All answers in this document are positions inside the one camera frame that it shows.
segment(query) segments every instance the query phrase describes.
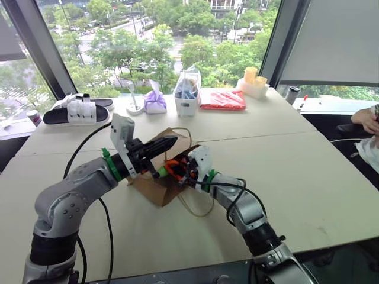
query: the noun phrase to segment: person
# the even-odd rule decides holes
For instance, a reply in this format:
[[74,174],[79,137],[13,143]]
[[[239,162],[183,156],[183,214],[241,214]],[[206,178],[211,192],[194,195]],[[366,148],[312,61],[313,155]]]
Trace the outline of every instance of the person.
[[379,190],[379,105],[361,109],[351,122],[361,124],[371,138],[336,140],[334,145]]

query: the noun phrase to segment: brown paper bag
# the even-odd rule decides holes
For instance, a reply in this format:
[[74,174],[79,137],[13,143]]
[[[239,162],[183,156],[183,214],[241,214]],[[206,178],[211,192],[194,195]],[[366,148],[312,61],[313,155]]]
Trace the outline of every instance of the brown paper bag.
[[[178,140],[174,146],[167,151],[167,159],[174,158],[176,155],[182,153],[191,146],[190,139],[188,137],[174,132],[171,128],[167,128],[163,132],[159,133],[155,138],[170,135],[177,136]],[[152,163],[154,168],[158,170],[158,168],[163,166],[165,163],[165,154],[163,153],[155,157],[152,160]],[[136,177],[133,180],[133,186],[148,200],[161,207],[170,203],[171,200],[186,189],[179,187],[178,181],[172,176],[167,176],[163,180],[154,180],[149,172]]]

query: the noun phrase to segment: red plastic bag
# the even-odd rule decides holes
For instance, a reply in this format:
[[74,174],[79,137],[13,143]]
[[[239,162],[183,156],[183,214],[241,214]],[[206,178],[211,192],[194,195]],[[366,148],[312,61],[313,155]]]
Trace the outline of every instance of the red plastic bag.
[[242,91],[229,88],[203,88],[200,108],[225,111],[243,111],[246,108]]

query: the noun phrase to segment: person's hand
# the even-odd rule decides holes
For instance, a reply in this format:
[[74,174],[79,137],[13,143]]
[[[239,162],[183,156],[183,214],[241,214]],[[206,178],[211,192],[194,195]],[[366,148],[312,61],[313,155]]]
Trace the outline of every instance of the person's hand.
[[379,135],[379,122],[377,122],[377,116],[375,114],[364,115],[361,122],[366,132]]

